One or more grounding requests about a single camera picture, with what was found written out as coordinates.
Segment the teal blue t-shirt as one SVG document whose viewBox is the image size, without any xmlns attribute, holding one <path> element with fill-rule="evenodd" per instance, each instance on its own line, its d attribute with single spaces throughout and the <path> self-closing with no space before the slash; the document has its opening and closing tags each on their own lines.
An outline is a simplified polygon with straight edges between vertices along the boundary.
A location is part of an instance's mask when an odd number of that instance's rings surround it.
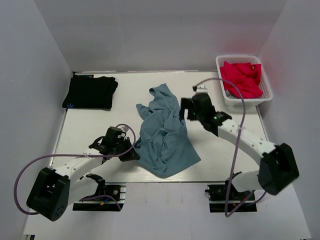
<svg viewBox="0 0 320 240">
<path fill-rule="evenodd" d="M 137 104 L 143 119 L 134 150 L 139 164 L 155 176 L 165 179 L 178 174 L 201 158 L 188 138 L 186 122 L 180 120 L 180 105 L 164 83 L 149 89 L 153 100 L 147 106 Z"/>
</svg>

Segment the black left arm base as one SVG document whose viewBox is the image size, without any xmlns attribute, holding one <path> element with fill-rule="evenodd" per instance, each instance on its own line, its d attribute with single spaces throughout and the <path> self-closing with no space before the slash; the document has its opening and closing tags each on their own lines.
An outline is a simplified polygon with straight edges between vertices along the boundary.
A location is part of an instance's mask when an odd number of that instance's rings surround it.
<svg viewBox="0 0 320 240">
<path fill-rule="evenodd" d="M 120 212 L 125 204 L 126 184 L 106 183 L 102 191 L 73 204 L 76 212 Z"/>
</svg>

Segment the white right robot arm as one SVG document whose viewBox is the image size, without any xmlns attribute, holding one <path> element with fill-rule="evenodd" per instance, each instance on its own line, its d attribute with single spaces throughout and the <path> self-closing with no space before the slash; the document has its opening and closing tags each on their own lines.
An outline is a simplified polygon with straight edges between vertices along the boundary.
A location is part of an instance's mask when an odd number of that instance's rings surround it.
<svg viewBox="0 0 320 240">
<path fill-rule="evenodd" d="M 244 129 L 229 114 L 216 111 L 207 93 L 181 98 L 179 117 L 200 122 L 206 131 L 232 143 L 259 166 L 256 171 L 233 173 L 226 180 L 226 195 L 233 200 L 246 191 L 256 190 L 276 196 L 300 176 L 288 144 L 276 145 Z"/>
</svg>

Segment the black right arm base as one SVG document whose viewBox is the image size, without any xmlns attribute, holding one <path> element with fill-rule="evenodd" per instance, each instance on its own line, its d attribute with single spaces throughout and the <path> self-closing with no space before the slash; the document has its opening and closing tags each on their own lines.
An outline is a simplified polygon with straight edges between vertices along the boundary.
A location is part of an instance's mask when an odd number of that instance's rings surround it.
<svg viewBox="0 0 320 240">
<path fill-rule="evenodd" d="M 204 190 L 209 200 L 209 212 L 210 213 L 224 213 L 225 201 L 227 193 L 226 184 L 209 184 L 207 189 Z M 228 200 L 227 212 L 233 210 L 240 202 L 250 195 L 250 191 L 237 192 L 234 187 L 231 188 Z M 237 213 L 253 213 L 257 212 L 257 206 L 254 204 L 255 195 L 251 195 L 250 198 L 240 206 Z"/>
</svg>

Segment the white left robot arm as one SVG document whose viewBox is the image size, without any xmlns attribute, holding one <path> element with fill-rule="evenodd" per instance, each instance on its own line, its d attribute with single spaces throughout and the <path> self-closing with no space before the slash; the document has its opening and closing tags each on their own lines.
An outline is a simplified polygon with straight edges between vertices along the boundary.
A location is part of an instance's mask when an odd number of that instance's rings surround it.
<svg viewBox="0 0 320 240">
<path fill-rule="evenodd" d="M 78 201 L 114 200 L 106 194 L 106 181 L 92 171 L 112 158 L 122 162 L 139 160 L 135 141 L 127 136 L 132 128 L 121 123 L 107 129 L 82 154 L 56 168 L 45 167 L 38 173 L 26 200 L 26 205 L 50 221 L 58 220 L 66 208 Z"/>
</svg>

